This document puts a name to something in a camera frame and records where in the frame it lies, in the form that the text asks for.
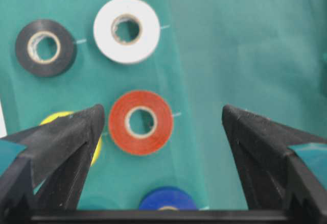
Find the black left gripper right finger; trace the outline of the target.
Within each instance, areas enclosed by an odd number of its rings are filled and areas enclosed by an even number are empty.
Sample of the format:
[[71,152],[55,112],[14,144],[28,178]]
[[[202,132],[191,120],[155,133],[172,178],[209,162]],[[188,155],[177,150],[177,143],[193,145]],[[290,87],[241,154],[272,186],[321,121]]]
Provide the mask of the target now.
[[299,152],[325,149],[325,138],[232,105],[222,124],[251,212],[326,223],[326,188]]

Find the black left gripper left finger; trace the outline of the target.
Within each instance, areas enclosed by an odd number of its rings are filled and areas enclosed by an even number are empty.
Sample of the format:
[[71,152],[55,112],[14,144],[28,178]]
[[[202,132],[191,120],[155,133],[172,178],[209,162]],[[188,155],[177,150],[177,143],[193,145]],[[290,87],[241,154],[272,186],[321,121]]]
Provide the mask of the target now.
[[104,124],[97,104],[1,138],[22,148],[1,174],[1,223],[76,210]]

